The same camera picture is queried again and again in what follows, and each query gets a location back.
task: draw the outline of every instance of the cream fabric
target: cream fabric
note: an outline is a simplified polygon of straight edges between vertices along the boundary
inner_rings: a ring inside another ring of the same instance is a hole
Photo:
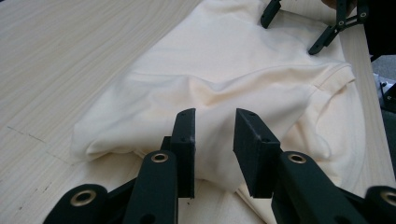
[[[177,112],[195,107],[196,177],[236,190],[244,182],[233,154],[239,107],[257,113],[283,150],[310,155],[336,185],[352,189],[365,133],[340,40],[310,56],[326,26],[280,11],[266,30],[259,25],[264,7],[259,0],[203,1],[97,99],[75,126],[72,154],[143,157],[171,134]],[[270,218],[245,186],[238,193]]]

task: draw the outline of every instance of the brass grommet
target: brass grommet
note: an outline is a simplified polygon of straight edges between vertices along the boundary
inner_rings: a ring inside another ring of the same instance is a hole
[[[289,160],[295,162],[295,163],[306,163],[306,158],[304,158],[303,156],[300,156],[298,154],[290,154],[288,156]]]
[[[396,193],[391,192],[391,191],[381,191],[381,198],[387,202],[390,203],[393,206],[396,206]]]
[[[75,207],[80,207],[88,204],[96,198],[96,192],[92,189],[85,189],[75,194],[70,200],[70,203]]]
[[[168,160],[168,155],[164,153],[157,153],[151,157],[151,160],[154,162],[164,162]]]

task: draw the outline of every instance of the light wooden table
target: light wooden table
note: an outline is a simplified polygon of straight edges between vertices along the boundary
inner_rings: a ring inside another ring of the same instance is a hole
[[[141,161],[108,155],[73,164],[73,125],[109,81],[183,20],[200,0],[7,0],[0,3],[0,223],[40,223],[84,183],[113,190]],[[332,21],[319,0],[283,9]],[[364,108],[367,156],[354,193],[396,187],[361,26],[341,33]],[[234,193],[196,182],[179,201],[180,223],[261,223]]]

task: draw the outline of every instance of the clamp jaw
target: clamp jaw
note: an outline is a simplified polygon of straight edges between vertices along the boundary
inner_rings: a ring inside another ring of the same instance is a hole
[[[194,197],[195,109],[177,114],[172,136],[149,153],[137,178],[107,193],[94,184],[66,192],[45,224],[177,223],[177,198]]]
[[[346,28],[366,22],[369,15],[368,0],[358,0],[357,14],[347,18],[347,6],[350,0],[337,0],[336,23],[328,26],[318,38],[315,44],[309,49],[308,53],[314,55],[319,53],[323,47],[328,47],[334,38]],[[272,0],[264,10],[261,18],[262,27],[267,29],[276,13],[280,10],[280,0]]]
[[[280,143],[258,115],[237,109],[233,151],[253,198],[272,198],[277,223],[396,223],[396,189],[365,198],[337,188],[314,160]]]

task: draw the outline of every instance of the metal rivet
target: metal rivet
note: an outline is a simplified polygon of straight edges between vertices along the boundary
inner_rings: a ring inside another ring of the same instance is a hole
[[[168,155],[163,153],[157,153],[151,157],[151,160],[154,162],[164,162],[168,160]]]
[[[381,198],[385,202],[387,202],[387,203],[389,203],[389,204],[391,204],[393,206],[396,206],[396,193],[395,192],[381,191]]]
[[[92,189],[85,189],[75,194],[70,200],[70,203],[75,207],[80,207],[88,204],[96,198],[96,192]]]
[[[306,163],[306,158],[304,158],[304,157],[302,157],[300,155],[297,155],[297,154],[290,154],[288,156],[288,158],[289,158],[289,160],[291,160],[291,161],[293,161],[295,163],[300,163],[300,164]]]

